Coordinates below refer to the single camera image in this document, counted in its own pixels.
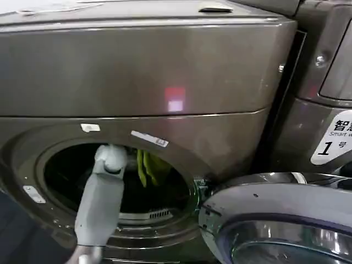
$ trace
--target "smart washing machine label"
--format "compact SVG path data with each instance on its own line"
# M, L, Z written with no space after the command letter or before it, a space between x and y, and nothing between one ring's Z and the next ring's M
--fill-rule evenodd
M37 204L45 204L45 199L39 194L37 189L31 185L24 185L23 190L35 201Z
M160 147L167 147L167 145L169 144L169 141L160 139L156 136L143 134L143 133L140 133L140 132L134 131L134 130L131 131L131 135L136 136L137 138L140 138L140 139L144 139L144 140L149 141L151 143L154 143L155 145L158 145Z
M310 161L323 165L352 150L352 110L337 114L326 130Z

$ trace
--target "number 1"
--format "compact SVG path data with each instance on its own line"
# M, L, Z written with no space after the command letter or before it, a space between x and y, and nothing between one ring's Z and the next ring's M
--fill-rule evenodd
M330 148L332 142L331 142L331 141L330 141L330 142L325 142L325 144L326 144L327 146L325 147L324 151L321 152L321 153L318 153L318 155L325 155L325 156L326 156L326 155L329 155L329 153L327 153L327 152L328 152L328 149Z

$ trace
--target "green cloth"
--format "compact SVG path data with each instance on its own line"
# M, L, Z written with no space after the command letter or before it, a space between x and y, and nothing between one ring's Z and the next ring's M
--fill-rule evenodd
M137 150L138 176L144 187L147 187L147 177L154 186L163 184L169 175L171 166L166 161L145 150Z

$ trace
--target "dark floor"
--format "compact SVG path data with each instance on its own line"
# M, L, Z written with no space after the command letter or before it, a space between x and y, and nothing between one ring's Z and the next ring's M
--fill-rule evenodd
M70 255L2 192L0 247L0 264L64 264Z

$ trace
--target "gray washing machine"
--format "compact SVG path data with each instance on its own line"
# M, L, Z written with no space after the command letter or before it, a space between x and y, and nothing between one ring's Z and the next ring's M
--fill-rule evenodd
M296 30L222 1L117 1L0 17L1 186L67 248L100 144L127 148L107 259L210 261L207 182L249 171ZM135 153L173 169L143 188Z
M352 6L306 1L295 18L301 41L287 96L271 123L272 151L260 159L272 171L332 173L352 161Z

